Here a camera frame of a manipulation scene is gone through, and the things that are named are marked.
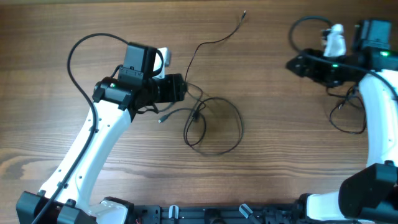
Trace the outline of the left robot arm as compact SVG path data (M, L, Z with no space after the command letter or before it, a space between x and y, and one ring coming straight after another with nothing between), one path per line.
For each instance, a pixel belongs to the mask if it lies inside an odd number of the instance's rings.
M20 223L134 223L134 204L106 197L90 205L91 193L113 146L135 115L158 103L184 99L187 86L180 74L165 74L167 47L129 43L118 76L95 86L86 121L72 146L36 193L23 192L16 205Z

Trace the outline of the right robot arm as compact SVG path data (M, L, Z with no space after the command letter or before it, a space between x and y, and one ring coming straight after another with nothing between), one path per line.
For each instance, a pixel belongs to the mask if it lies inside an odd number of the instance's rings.
M287 69L326 88L352 88L342 104L357 98L368 134L366 167L328 194L302 195L300 217L310 222L397 222L397 52L391 50L391 23L365 19L355 28L346 54L343 26L331 21L322 32L323 50L303 49Z

